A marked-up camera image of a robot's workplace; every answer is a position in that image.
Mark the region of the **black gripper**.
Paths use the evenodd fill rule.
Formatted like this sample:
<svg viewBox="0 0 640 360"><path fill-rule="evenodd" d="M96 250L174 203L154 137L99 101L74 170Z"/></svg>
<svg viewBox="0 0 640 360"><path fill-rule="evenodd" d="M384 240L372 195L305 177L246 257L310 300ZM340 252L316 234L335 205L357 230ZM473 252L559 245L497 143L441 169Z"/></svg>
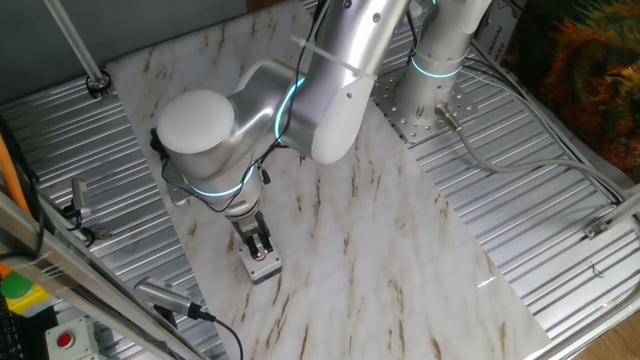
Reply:
<svg viewBox="0 0 640 360"><path fill-rule="evenodd" d="M234 217L231 223L254 260L263 260L273 250L271 233L260 210L244 217Z"/></svg>

